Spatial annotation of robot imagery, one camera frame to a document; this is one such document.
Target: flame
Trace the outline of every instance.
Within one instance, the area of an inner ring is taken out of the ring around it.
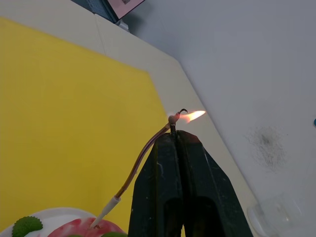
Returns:
[[[204,114],[205,114],[205,111],[194,111],[194,112],[187,114],[187,115],[180,115],[180,118],[186,120],[189,123],[192,120],[195,120]]]

